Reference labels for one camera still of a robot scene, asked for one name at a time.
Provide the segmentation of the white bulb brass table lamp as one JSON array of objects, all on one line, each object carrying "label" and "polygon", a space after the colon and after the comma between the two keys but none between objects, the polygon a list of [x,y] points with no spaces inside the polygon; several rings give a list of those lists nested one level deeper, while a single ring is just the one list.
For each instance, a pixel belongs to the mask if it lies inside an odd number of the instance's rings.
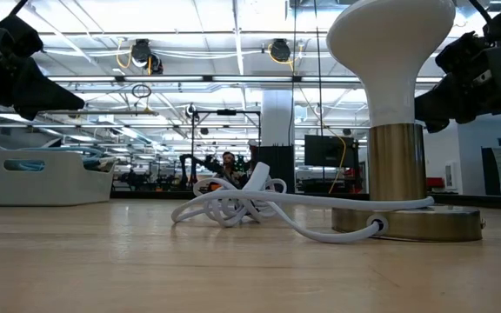
[{"label": "white bulb brass table lamp", "polygon": [[429,243],[482,239],[479,210],[437,206],[428,196],[424,134],[415,118],[418,72],[455,16],[453,0],[359,0],[330,27],[327,47],[363,84],[371,122],[369,198],[333,204],[331,227],[342,235]]}]

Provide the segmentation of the grey plastic bin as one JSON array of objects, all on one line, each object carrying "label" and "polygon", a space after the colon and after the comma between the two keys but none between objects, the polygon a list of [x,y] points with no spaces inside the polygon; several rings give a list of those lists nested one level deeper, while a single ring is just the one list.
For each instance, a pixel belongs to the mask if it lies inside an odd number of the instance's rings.
[{"label": "grey plastic bin", "polygon": [[82,155],[47,149],[0,149],[0,206],[71,206],[107,202],[115,163],[89,170]]}]

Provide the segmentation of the black monitor screen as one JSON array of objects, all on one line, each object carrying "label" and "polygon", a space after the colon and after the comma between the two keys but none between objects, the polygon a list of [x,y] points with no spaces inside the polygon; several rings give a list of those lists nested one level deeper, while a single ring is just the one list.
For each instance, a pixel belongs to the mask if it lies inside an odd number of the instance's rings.
[{"label": "black monitor screen", "polygon": [[304,136],[304,164],[355,168],[359,145],[352,137]]}]

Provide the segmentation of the black cabinet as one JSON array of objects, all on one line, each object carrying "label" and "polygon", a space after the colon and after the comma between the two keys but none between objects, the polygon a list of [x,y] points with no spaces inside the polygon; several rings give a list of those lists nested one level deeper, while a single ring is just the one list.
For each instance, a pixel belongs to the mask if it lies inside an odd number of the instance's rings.
[{"label": "black cabinet", "polygon": [[295,154],[290,146],[260,146],[258,161],[270,166],[270,176],[285,181],[287,192],[295,192]]}]

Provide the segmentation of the black gantry stand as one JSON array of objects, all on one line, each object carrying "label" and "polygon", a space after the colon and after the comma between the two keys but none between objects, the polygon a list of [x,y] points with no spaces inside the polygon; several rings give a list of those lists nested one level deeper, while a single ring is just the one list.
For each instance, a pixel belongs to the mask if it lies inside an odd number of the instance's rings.
[{"label": "black gantry stand", "polygon": [[195,110],[193,117],[191,118],[190,124],[190,154],[182,155],[179,157],[181,164],[182,177],[180,183],[183,186],[194,186],[197,182],[197,166],[204,166],[207,170],[212,173],[221,173],[223,165],[213,160],[212,155],[207,156],[204,160],[198,159],[194,156],[195,150],[195,129],[198,125],[203,122],[208,115],[214,114],[217,116],[236,116],[243,115],[249,122],[258,129],[258,138],[251,139],[248,143],[250,150],[250,160],[248,162],[243,162],[242,160],[235,161],[235,169],[247,172],[248,170],[253,170],[257,163],[258,149],[261,146],[261,113],[258,111],[248,111],[248,110]]}]

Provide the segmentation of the person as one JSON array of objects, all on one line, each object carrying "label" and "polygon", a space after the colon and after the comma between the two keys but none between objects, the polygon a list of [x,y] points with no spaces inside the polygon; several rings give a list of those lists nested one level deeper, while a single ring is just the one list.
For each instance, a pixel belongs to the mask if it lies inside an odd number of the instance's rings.
[{"label": "person", "polygon": [[241,189],[243,187],[243,174],[235,169],[235,156],[231,152],[226,151],[223,153],[222,158],[222,172],[217,173],[215,178],[221,178],[228,183],[231,183],[236,188]]}]

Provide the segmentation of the black aluminium table frame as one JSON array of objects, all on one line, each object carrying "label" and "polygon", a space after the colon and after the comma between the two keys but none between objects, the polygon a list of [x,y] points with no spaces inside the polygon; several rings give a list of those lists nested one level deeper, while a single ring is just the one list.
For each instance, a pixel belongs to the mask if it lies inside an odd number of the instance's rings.
[{"label": "black aluminium table frame", "polygon": [[[350,200],[370,200],[369,194],[322,194],[304,193],[298,196],[327,196]],[[501,210],[501,196],[465,196],[447,193],[430,193],[436,203],[458,206],[471,206]],[[161,199],[161,200],[191,200],[191,191],[111,191],[110,199]]]}]

